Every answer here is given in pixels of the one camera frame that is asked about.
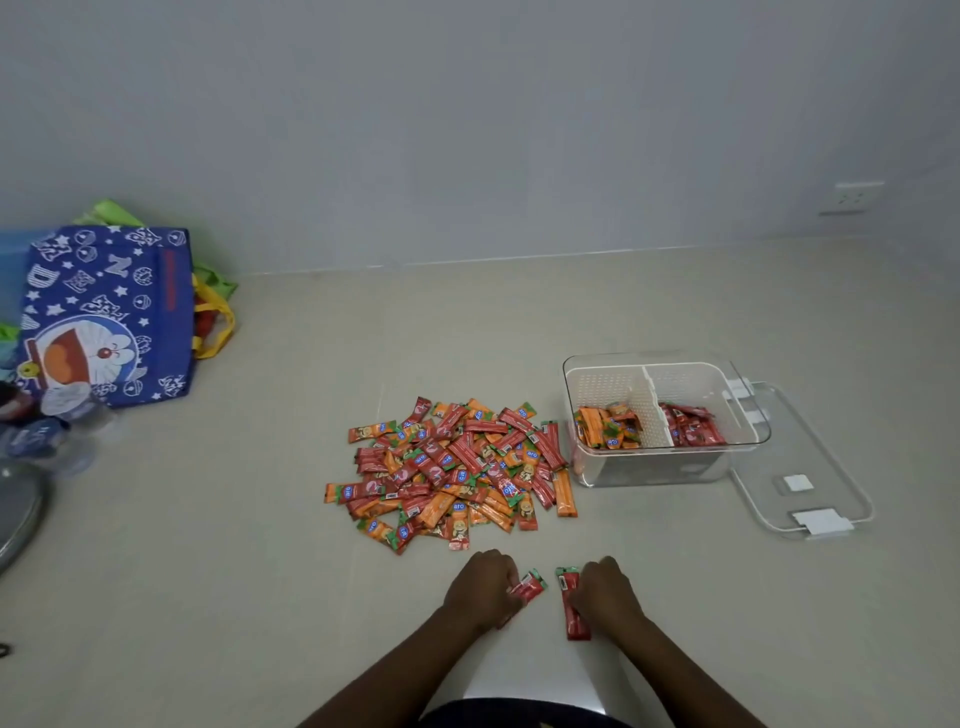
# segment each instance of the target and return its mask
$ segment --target person's left hand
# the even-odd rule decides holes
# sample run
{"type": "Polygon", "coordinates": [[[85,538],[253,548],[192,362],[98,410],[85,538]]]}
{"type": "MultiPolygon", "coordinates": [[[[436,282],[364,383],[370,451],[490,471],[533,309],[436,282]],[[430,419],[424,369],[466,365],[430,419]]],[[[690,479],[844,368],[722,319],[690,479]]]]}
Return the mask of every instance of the person's left hand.
{"type": "Polygon", "coordinates": [[[495,548],[474,553],[450,584],[444,610],[465,619],[471,629],[483,634],[523,606],[520,597],[507,594],[518,581],[516,564],[509,556],[495,548]]]}

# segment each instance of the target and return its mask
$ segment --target wall socket plate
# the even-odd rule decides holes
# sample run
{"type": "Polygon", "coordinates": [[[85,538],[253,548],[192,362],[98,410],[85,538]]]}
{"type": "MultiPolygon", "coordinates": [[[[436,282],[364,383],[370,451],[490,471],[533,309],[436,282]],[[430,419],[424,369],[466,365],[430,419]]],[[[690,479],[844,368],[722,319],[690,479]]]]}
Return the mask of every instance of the wall socket plate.
{"type": "Polygon", "coordinates": [[[866,212],[880,196],[883,185],[883,182],[838,182],[820,214],[859,215],[866,212]]]}

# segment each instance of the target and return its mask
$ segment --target yellow bag handle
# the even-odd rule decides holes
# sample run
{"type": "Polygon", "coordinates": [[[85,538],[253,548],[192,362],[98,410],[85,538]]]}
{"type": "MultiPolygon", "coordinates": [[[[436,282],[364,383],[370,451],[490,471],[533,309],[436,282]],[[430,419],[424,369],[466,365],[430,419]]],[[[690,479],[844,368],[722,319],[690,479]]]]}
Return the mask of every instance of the yellow bag handle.
{"type": "Polygon", "coordinates": [[[210,286],[201,283],[196,274],[193,276],[193,290],[204,300],[203,303],[194,305],[194,311],[217,311],[222,313],[227,320],[227,325],[217,334],[210,346],[205,347],[204,340],[200,336],[193,337],[194,358],[209,359],[211,356],[216,356],[229,341],[230,336],[233,335],[233,329],[236,327],[236,319],[227,301],[210,286]]]}

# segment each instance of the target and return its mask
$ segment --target tote bag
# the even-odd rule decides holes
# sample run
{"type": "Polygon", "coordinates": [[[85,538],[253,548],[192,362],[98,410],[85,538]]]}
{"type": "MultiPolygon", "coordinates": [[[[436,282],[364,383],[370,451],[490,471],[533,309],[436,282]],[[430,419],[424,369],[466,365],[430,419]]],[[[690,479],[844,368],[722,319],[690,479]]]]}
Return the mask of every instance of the tote bag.
{"type": "Polygon", "coordinates": [[[89,382],[112,407],[183,397],[193,374],[190,235],[67,226],[32,243],[17,383],[89,382]]]}

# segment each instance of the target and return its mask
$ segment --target beige floor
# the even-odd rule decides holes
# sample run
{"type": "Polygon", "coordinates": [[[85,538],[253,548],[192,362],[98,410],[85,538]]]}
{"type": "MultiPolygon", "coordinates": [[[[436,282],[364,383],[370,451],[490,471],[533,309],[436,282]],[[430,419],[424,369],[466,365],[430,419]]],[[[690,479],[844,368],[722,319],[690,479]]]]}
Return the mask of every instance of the beige floor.
{"type": "MultiPolygon", "coordinates": [[[[649,614],[771,725],[956,724],[960,306],[867,243],[265,277],[235,303],[243,328],[190,397],[128,412],[126,447],[61,484],[0,578],[0,640],[18,649],[0,662],[5,726],[293,725],[468,557],[423,539],[396,558],[324,505],[324,483],[350,477],[348,426],[405,417],[421,394],[558,417],[572,353],[704,346],[791,396],[874,523],[795,543],[729,483],[580,490],[579,520],[476,528],[473,547],[546,571],[613,554],[649,614]]],[[[565,691],[556,596],[444,696],[481,673],[565,691]]],[[[602,645],[579,649],[593,670],[602,645]]]]}

